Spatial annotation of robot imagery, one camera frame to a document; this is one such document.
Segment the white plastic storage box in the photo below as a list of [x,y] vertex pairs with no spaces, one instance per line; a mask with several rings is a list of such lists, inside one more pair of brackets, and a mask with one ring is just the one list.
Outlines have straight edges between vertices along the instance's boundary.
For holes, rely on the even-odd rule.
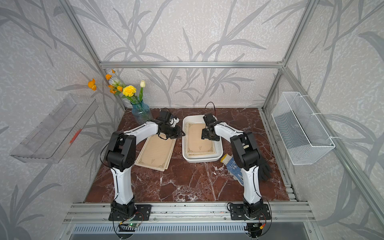
[[219,141],[210,141],[213,145],[213,153],[205,154],[193,154],[188,153],[188,127],[191,124],[202,124],[202,129],[206,127],[206,124],[203,120],[203,115],[193,115],[185,117],[183,120],[183,131],[186,135],[182,138],[182,148],[183,148],[183,157],[189,163],[206,163],[206,162],[215,162],[221,158],[224,153],[222,139]]

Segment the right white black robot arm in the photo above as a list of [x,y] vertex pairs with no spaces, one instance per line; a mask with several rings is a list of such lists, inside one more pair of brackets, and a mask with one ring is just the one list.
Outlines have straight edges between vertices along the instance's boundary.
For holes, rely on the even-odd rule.
[[259,167],[263,156],[254,135],[232,128],[224,122],[215,121],[206,123],[206,127],[202,130],[202,139],[212,141],[225,139],[231,144],[234,161],[243,176],[244,210],[249,214],[261,211],[264,201],[259,187]]

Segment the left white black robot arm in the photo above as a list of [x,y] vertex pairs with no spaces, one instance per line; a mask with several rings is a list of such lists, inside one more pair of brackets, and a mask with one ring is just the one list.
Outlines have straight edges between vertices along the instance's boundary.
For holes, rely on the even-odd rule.
[[131,185],[131,170],[136,160],[136,146],[151,136],[164,134],[167,139],[185,136],[178,118],[169,121],[160,119],[148,121],[128,131],[116,131],[106,145],[104,159],[111,169],[114,179],[115,197],[111,203],[113,210],[130,214],[136,210]]

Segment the blue glass vase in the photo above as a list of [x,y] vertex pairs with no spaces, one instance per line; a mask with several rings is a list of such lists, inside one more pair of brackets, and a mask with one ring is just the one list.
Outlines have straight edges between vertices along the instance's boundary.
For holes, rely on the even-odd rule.
[[132,114],[139,125],[142,125],[153,119],[149,106],[143,101],[141,101],[139,104],[132,104]]

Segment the blue dotted work glove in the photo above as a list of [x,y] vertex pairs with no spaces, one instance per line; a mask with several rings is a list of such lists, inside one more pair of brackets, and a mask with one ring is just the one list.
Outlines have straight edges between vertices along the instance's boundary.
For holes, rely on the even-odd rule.
[[238,183],[243,186],[244,185],[244,180],[243,180],[243,175],[241,172],[241,169],[237,166],[235,163],[235,160],[233,156],[225,154],[221,158],[221,163],[224,164],[229,172],[229,174],[236,180]]

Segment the black yellow work glove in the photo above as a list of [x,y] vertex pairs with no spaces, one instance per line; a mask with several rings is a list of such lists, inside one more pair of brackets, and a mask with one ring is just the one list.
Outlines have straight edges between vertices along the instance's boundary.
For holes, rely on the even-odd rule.
[[272,169],[268,162],[262,158],[259,160],[259,180],[267,181],[271,178]]

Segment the yellow orange flower bouquet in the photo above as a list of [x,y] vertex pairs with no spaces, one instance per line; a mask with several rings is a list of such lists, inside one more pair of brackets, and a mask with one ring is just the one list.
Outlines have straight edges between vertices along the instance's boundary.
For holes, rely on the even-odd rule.
[[143,101],[144,88],[146,87],[146,82],[140,82],[140,89],[137,90],[136,87],[132,85],[126,85],[117,75],[117,73],[112,70],[111,74],[106,74],[105,78],[108,81],[108,88],[110,93],[114,96],[121,96],[122,99],[127,99],[131,104],[137,105]]

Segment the red pen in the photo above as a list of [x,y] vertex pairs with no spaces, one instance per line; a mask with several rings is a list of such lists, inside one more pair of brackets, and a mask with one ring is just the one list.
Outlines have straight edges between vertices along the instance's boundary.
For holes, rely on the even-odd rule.
[[72,139],[69,142],[70,145],[76,140],[76,138],[81,133],[81,131],[82,131],[82,129],[79,129],[78,131],[76,131],[76,133],[74,134],[74,136],[72,137]]

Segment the right circuit board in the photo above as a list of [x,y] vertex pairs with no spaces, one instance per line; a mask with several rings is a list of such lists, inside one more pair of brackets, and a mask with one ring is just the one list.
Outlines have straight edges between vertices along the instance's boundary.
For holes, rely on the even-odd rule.
[[262,223],[247,223],[244,230],[248,233],[261,234],[266,224]]

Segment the circuit board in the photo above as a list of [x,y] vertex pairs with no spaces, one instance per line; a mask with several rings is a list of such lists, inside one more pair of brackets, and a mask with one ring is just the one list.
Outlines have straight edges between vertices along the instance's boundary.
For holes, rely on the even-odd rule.
[[244,230],[248,233],[261,234],[266,224],[262,223],[247,223]]
[[135,232],[142,223],[120,223],[118,229],[120,232]]

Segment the left circuit board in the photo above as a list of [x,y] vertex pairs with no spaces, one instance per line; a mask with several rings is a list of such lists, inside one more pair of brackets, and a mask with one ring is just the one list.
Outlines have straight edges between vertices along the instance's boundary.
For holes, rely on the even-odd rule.
[[142,223],[120,223],[118,229],[120,232],[135,232]]

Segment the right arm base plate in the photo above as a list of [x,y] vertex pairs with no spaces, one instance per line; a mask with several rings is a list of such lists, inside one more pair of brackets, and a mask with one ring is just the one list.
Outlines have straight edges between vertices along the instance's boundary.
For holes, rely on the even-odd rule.
[[231,214],[231,220],[233,221],[240,221],[240,220],[268,221],[272,219],[271,210],[268,204],[264,204],[261,210],[259,210],[256,213],[256,215],[252,215],[251,217],[246,216],[243,204],[227,203],[227,210]]

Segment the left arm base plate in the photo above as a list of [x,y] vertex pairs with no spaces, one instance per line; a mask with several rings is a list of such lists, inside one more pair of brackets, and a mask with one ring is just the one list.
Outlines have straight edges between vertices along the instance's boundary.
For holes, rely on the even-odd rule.
[[109,215],[109,221],[133,220],[133,221],[148,221],[151,214],[152,205],[112,205],[112,210]]

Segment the clear plastic wall shelf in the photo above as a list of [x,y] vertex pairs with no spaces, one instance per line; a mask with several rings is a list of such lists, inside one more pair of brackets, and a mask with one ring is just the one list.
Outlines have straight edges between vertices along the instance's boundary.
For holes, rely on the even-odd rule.
[[76,131],[86,126],[97,108],[95,98],[68,94],[10,156],[23,163],[59,163]]

